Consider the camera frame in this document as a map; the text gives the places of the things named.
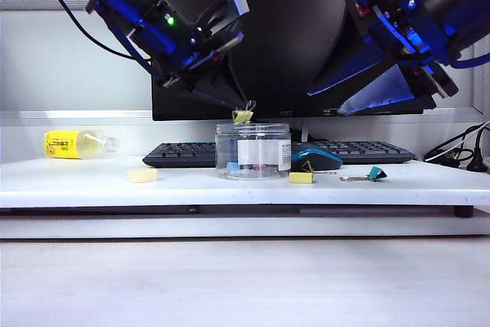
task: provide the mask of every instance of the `white label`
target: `white label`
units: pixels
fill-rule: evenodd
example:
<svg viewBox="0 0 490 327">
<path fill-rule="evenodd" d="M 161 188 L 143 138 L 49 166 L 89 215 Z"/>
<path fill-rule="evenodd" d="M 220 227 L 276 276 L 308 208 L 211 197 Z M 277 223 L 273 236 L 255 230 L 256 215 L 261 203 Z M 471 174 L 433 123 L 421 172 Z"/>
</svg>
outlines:
<svg viewBox="0 0 490 327">
<path fill-rule="evenodd" d="M 277 170 L 283 172 L 291 169 L 291 141 L 289 139 L 279 140 L 279 164 Z"/>
<path fill-rule="evenodd" d="M 239 140 L 238 165 L 277 165 L 279 171 L 291 168 L 291 141 L 288 139 Z"/>
</svg>

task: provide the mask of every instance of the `plastic jar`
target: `plastic jar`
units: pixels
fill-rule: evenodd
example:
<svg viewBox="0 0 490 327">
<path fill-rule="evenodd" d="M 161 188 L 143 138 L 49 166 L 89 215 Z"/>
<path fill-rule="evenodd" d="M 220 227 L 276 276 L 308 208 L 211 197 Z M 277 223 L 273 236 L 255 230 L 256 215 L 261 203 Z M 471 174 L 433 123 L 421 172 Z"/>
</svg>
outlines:
<svg viewBox="0 0 490 327">
<path fill-rule="evenodd" d="M 291 169 L 289 124 L 218 124 L 216 169 L 231 179 L 285 175 Z"/>
</svg>

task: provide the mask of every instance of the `bottle cap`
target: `bottle cap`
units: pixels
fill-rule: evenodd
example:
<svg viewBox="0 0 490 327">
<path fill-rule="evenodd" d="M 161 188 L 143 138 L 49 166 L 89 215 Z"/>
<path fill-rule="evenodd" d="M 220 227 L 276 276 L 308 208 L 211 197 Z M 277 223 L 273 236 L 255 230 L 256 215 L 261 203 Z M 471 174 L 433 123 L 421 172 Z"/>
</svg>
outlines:
<svg viewBox="0 0 490 327">
<path fill-rule="evenodd" d="M 102 141 L 103 149 L 106 152 L 117 152 L 119 151 L 119 140 L 113 137 L 106 137 Z"/>
</svg>

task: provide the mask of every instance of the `clear plastic container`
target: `clear plastic container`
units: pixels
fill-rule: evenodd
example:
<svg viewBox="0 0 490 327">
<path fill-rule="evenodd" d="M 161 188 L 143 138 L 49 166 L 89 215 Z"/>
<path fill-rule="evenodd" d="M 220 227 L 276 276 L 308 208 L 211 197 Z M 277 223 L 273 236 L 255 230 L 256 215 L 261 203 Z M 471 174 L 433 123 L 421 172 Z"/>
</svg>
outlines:
<svg viewBox="0 0 490 327">
<path fill-rule="evenodd" d="M 289 124 L 218 124 L 216 169 L 231 179 L 287 175 L 291 169 Z"/>
<path fill-rule="evenodd" d="M 119 141 L 99 130 L 50 130 L 44 154 L 59 159 L 93 159 L 119 150 Z"/>
</svg>

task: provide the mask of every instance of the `bottle label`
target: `bottle label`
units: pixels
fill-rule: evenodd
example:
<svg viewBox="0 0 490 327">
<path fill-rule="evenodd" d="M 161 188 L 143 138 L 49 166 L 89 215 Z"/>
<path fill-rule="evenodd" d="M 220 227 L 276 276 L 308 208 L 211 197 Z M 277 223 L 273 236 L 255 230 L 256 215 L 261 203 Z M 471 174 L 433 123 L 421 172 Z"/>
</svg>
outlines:
<svg viewBox="0 0 490 327">
<path fill-rule="evenodd" d="M 60 159 L 79 159 L 77 137 L 79 130 L 51 130 L 44 136 L 46 156 Z"/>
<path fill-rule="evenodd" d="M 280 172 L 291 169 L 289 139 L 241 139 L 237 148 L 238 165 L 277 165 Z"/>
</svg>

